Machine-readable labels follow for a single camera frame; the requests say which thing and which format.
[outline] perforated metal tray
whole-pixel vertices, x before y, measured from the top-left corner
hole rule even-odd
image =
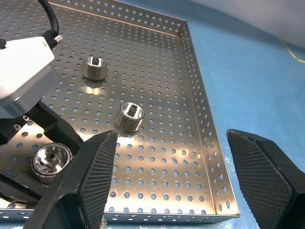
[[[115,114],[123,102],[134,101],[146,112],[138,132],[118,129],[107,221],[216,223],[239,217],[187,22],[113,0],[53,0],[52,6],[64,36],[54,50],[61,78],[43,102],[84,140],[118,129]],[[6,39],[49,28],[37,1],[0,0],[0,9]],[[82,78],[89,55],[107,60],[105,82]],[[11,176],[32,177],[31,156],[50,142],[30,124],[0,147],[0,169]],[[2,202],[1,220],[27,219],[32,212],[7,205]]]

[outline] metal cylinder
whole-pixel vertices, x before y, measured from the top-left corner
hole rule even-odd
[[[71,159],[72,153],[68,147],[60,143],[52,143],[40,148],[34,154],[31,165],[39,180],[49,184]]]
[[[123,103],[118,110],[115,123],[124,131],[134,132],[140,128],[144,110],[134,103]]]
[[[82,74],[91,80],[103,80],[107,75],[107,62],[98,57],[87,57],[82,64]]]

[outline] black cable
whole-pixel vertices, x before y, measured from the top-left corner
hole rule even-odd
[[[51,24],[51,29],[53,31],[55,31],[58,35],[59,34],[59,25],[58,25],[56,15],[55,15],[51,5],[48,3],[47,0],[38,0],[38,2],[41,4],[41,6],[44,8],[44,10],[46,11],[46,13],[48,15],[48,18],[49,18],[50,24]]]

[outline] cable connector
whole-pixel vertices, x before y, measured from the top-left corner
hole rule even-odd
[[[53,30],[46,31],[43,35],[44,39],[46,40],[47,44],[49,45],[50,49],[52,50],[59,42],[63,39],[61,34],[57,34]]]

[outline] blue table surface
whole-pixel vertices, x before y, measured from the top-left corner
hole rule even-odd
[[[106,229],[258,229],[240,191],[228,128],[275,141],[305,171],[305,64],[283,44],[248,24],[185,0],[123,0],[188,22],[241,216],[197,226],[108,225]],[[299,57],[305,51],[293,47]],[[20,223],[0,225],[19,229]]]

